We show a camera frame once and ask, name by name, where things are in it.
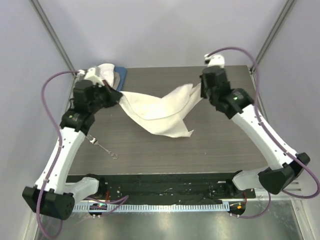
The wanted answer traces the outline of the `ornate silver fork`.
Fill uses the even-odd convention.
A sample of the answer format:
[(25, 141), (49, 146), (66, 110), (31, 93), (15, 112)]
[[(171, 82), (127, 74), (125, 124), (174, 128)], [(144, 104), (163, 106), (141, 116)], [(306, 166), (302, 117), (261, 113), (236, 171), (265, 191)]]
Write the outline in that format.
[(86, 139), (93, 145), (96, 145), (98, 147), (100, 147), (101, 149), (103, 149), (105, 152), (107, 152), (113, 159), (118, 159), (118, 155), (113, 153), (112, 151), (108, 150), (106, 147), (102, 146), (99, 141), (97, 140), (97, 138), (93, 137), (92, 135), (88, 134), (86, 136)]

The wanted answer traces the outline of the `white cloth napkin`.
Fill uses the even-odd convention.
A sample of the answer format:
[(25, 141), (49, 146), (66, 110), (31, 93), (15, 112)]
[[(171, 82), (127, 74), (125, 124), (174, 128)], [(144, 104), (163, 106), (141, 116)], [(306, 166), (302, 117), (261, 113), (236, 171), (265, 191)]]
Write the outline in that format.
[(147, 132), (170, 138), (189, 138), (184, 118), (201, 101), (201, 84), (184, 84), (163, 97), (122, 91), (119, 105)]

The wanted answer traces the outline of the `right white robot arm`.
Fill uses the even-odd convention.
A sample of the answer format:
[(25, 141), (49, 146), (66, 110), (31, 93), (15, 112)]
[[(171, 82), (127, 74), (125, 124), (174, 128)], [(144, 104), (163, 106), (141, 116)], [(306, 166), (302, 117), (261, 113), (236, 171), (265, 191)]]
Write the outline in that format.
[(226, 184), (226, 193), (233, 198), (244, 190), (263, 187), (273, 195), (279, 194), (293, 180), (300, 176), (303, 167), (308, 165), (310, 157), (305, 153), (297, 153), (287, 146), (280, 136), (270, 128), (273, 137), (280, 143), (277, 146), (265, 132), (263, 126), (269, 124), (263, 116), (256, 117), (254, 100), (242, 88), (231, 88), (224, 68), (209, 66), (201, 73), (200, 96), (208, 99), (218, 112), (226, 115), (238, 125), (253, 141), (267, 161), (267, 168), (261, 170), (239, 171), (231, 182)]

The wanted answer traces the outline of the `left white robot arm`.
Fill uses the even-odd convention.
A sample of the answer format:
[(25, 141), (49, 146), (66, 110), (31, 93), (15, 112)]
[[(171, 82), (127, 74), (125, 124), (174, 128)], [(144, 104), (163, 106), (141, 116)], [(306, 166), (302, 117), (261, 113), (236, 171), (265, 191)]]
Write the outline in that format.
[(117, 105), (122, 93), (109, 86), (81, 80), (73, 88), (73, 106), (61, 118), (59, 137), (49, 161), (33, 187), (26, 186), (22, 197), (31, 210), (66, 220), (74, 206), (87, 197), (102, 199), (107, 192), (103, 177), (87, 174), (66, 186), (69, 170), (100, 109)]

